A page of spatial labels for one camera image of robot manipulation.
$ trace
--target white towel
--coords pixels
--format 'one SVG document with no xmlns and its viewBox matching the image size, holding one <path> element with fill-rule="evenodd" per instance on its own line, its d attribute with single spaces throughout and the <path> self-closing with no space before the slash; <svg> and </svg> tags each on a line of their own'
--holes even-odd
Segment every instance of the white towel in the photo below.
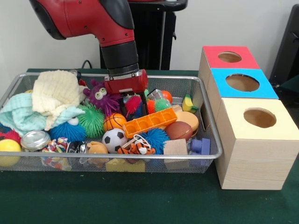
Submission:
<svg viewBox="0 0 299 224">
<path fill-rule="evenodd" d="M 45 130 L 51 126 L 60 113 L 69 106 L 78 106 L 82 98 L 76 75 L 68 71 L 42 72 L 34 83 L 32 110 L 47 116 Z"/>
</svg>

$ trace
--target brown football toy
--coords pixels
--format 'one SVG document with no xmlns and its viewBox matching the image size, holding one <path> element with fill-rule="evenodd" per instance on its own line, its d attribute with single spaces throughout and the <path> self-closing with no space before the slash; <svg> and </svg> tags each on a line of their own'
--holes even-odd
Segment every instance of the brown football toy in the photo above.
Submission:
<svg viewBox="0 0 299 224">
<path fill-rule="evenodd" d="M 176 121 L 165 128 L 165 131 L 171 140 L 186 139 L 188 141 L 192 135 L 192 128 L 189 124 Z"/>
</svg>

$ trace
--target stacked wooden boxes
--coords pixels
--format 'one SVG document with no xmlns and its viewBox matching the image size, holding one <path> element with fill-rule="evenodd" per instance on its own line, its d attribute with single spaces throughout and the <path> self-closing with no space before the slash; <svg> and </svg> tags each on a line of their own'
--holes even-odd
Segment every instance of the stacked wooden boxes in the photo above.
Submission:
<svg viewBox="0 0 299 224">
<path fill-rule="evenodd" d="M 204 46 L 199 68 L 223 154 L 223 189 L 281 189 L 299 152 L 299 130 L 247 47 Z"/>
</svg>

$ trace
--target orange plastic block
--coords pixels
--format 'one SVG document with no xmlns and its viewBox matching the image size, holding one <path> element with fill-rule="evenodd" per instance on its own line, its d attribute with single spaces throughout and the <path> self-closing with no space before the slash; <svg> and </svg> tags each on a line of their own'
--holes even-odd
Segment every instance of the orange plastic block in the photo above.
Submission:
<svg viewBox="0 0 299 224">
<path fill-rule="evenodd" d="M 150 115 L 128 121 L 123 124 L 122 128 L 125 131 L 127 138 L 133 138 L 135 134 L 147 132 L 152 128 L 168 126 L 178 119 L 172 107 L 152 113 Z"/>
</svg>

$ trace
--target red box lid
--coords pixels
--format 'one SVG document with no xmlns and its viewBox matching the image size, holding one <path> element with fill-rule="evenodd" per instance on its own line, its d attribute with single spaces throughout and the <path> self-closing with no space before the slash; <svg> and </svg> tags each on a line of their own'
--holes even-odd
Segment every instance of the red box lid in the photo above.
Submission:
<svg viewBox="0 0 299 224">
<path fill-rule="evenodd" d="M 211 69 L 260 69 L 252 53 L 243 46 L 204 46 Z"/>
</svg>

